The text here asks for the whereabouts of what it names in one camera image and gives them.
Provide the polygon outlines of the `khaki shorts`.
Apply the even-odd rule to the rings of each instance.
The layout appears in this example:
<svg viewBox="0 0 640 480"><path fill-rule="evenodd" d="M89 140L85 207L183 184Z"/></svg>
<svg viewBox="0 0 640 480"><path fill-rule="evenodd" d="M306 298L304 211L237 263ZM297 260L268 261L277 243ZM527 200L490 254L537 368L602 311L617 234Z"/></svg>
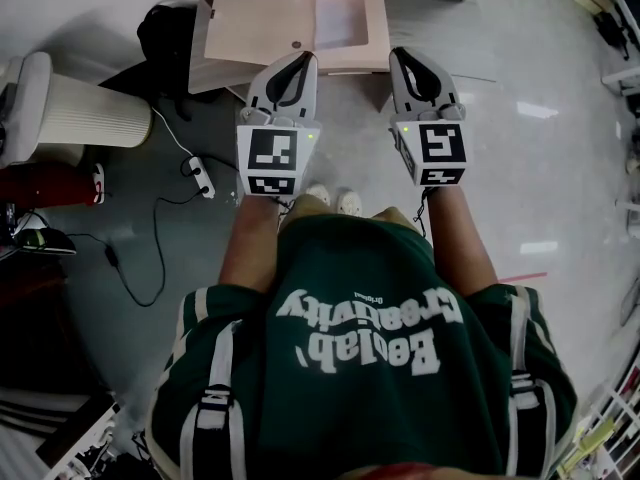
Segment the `khaki shorts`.
<svg viewBox="0 0 640 480"><path fill-rule="evenodd" d="M362 204L362 216L351 217L346 215L340 215L337 213L337 200L335 204L330 206L324 205L321 201L313 196L307 195L306 192L299 195L293 202L292 209L287 213L285 217L281 219L279 224L279 231L282 232L287 226L294 223L297 220L307 217L319 217L319 216L342 216L349 218L363 218L363 204ZM409 222L404 214L394 206L388 207L383 211L374 214L371 217L367 217L368 221L377 221L388 224L394 224L407 228L410 231L419 233L418 229Z"/></svg>

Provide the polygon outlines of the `person's right forearm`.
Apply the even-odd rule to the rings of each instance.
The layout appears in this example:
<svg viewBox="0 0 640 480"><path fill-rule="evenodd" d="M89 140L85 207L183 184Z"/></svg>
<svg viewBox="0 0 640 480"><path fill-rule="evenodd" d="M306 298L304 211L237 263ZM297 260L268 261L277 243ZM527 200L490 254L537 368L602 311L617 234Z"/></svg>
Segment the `person's right forearm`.
<svg viewBox="0 0 640 480"><path fill-rule="evenodd" d="M459 186L427 197L435 268L459 295L471 296L498 278Z"/></svg>

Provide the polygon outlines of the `person's right white shoe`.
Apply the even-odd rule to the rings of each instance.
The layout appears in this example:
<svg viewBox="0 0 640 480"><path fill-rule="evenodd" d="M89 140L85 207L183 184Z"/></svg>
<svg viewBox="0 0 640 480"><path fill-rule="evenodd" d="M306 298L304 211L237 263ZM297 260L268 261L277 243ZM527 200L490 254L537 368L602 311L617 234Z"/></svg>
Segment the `person's right white shoe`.
<svg viewBox="0 0 640 480"><path fill-rule="evenodd" d="M337 213L351 217L361 217L362 202L360 196L351 189L342 191L337 199Z"/></svg>

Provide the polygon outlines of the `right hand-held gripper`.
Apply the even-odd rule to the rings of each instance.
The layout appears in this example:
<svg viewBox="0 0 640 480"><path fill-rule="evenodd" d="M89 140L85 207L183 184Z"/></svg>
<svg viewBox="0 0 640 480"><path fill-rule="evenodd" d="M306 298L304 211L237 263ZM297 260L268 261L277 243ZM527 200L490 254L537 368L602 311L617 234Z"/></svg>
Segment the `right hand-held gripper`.
<svg viewBox="0 0 640 480"><path fill-rule="evenodd" d="M389 55L395 113L390 130L414 185L460 183L468 167L466 108L451 75L413 48Z"/></svg>

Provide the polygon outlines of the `white metal rack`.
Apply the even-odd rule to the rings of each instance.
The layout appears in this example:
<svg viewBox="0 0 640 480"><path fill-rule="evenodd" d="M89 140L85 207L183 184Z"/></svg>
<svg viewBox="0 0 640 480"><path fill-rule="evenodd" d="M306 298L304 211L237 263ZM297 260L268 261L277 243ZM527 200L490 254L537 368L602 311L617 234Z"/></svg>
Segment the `white metal rack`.
<svg viewBox="0 0 640 480"><path fill-rule="evenodd" d="M593 16L601 38L628 64L601 82L625 98L640 98L640 0L574 0Z"/></svg>

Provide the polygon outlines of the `black bag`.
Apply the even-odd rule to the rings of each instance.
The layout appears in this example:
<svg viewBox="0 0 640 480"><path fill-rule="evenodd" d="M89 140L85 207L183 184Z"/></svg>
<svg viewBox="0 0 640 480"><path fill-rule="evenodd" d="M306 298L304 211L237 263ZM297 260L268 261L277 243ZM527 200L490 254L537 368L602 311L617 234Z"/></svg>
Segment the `black bag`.
<svg viewBox="0 0 640 480"><path fill-rule="evenodd" d="M137 98L154 119L165 99L184 121L190 121L184 102L194 98L212 102L222 89L248 85L256 71L243 63L200 57L192 59L197 8L194 5L153 6L136 34L143 61L102 81L99 86Z"/></svg>

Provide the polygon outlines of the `white A4 paper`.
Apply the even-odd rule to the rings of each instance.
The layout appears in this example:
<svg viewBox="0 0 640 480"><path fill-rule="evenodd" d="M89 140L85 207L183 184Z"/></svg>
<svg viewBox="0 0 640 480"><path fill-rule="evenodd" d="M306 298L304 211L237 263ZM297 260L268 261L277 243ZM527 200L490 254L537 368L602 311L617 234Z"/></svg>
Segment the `white A4 paper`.
<svg viewBox="0 0 640 480"><path fill-rule="evenodd" d="M368 43L365 0L315 0L316 51Z"/></svg>

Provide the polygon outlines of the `black device with green accent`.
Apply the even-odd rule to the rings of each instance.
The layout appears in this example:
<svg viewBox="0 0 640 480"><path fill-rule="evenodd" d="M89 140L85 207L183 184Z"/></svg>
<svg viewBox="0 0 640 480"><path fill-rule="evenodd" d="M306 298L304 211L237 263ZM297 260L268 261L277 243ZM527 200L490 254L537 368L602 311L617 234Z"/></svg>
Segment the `black device with green accent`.
<svg viewBox="0 0 640 480"><path fill-rule="evenodd" d="M77 252L66 234L49 226L46 219L35 212L20 218L13 239L17 249L24 253L66 256Z"/></svg>

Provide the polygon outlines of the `white power strip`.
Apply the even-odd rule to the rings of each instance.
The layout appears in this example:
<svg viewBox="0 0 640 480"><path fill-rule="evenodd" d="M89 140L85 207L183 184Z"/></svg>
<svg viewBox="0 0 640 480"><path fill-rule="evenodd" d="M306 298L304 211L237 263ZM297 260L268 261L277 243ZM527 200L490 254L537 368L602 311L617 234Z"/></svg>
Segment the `white power strip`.
<svg viewBox="0 0 640 480"><path fill-rule="evenodd" d="M188 160L188 165L190 168L189 175L195 179L199 187L199 193L206 199L213 199L216 193L215 187L202 159L198 156L192 156Z"/></svg>

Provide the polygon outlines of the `dark green printed t-shirt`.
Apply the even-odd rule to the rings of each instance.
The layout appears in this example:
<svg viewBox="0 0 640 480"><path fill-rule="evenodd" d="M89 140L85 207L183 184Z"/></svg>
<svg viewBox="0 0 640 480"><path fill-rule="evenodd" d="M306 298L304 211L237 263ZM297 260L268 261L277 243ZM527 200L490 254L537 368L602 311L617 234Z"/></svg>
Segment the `dark green printed t-shirt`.
<svg viewBox="0 0 640 480"><path fill-rule="evenodd" d="M426 463L544 477L577 396L530 288L459 295L402 226L307 217L266 293L187 295L146 429L180 479L327 480Z"/></svg>

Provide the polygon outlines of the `red cylinder with white label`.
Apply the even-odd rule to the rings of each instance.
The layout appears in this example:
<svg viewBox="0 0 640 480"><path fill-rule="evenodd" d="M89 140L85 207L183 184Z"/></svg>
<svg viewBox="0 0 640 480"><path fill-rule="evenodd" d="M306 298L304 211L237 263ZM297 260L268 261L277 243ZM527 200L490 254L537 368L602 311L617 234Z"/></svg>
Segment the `red cylinder with white label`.
<svg viewBox="0 0 640 480"><path fill-rule="evenodd" d="M91 172L60 162L11 165L0 169L0 202L22 210L58 206L102 204L104 171L96 164Z"/></svg>

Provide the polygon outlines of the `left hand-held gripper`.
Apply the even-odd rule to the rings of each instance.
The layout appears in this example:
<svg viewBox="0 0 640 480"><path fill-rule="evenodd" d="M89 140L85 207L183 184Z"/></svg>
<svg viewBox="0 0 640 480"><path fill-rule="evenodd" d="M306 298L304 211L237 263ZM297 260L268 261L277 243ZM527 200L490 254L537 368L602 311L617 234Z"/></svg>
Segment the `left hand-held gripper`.
<svg viewBox="0 0 640 480"><path fill-rule="evenodd" d="M236 127L237 161L247 195L294 196L321 135L316 114L316 57L279 59L249 86Z"/></svg>

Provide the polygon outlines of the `white cluttered side table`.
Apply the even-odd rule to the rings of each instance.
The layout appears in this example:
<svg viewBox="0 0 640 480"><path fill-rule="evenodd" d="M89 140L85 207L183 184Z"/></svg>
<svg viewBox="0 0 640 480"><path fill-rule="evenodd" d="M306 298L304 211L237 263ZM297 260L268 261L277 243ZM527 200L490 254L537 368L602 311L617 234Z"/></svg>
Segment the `white cluttered side table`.
<svg viewBox="0 0 640 480"><path fill-rule="evenodd" d="M119 412L118 404L107 394L88 399L36 449L48 467L42 480L56 480L63 469L80 453L94 445L104 445L109 423Z"/></svg>

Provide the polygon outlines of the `person's left forearm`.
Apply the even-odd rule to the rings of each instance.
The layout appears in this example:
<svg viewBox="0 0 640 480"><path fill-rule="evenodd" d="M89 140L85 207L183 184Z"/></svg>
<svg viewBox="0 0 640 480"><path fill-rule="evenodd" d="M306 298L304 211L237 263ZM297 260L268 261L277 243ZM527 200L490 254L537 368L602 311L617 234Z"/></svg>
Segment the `person's left forearm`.
<svg viewBox="0 0 640 480"><path fill-rule="evenodd" d="M237 211L219 283L266 293L277 262L279 210L266 197L245 195Z"/></svg>

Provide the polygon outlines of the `white shelf with colourful items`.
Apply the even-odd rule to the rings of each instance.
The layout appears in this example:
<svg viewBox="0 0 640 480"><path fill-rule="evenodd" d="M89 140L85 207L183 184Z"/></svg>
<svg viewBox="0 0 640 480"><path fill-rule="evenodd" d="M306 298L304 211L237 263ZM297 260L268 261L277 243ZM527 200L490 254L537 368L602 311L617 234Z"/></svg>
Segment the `white shelf with colourful items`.
<svg viewBox="0 0 640 480"><path fill-rule="evenodd" d="M558 480L640 480L640 350L620 377L583 407Z"/></svg>

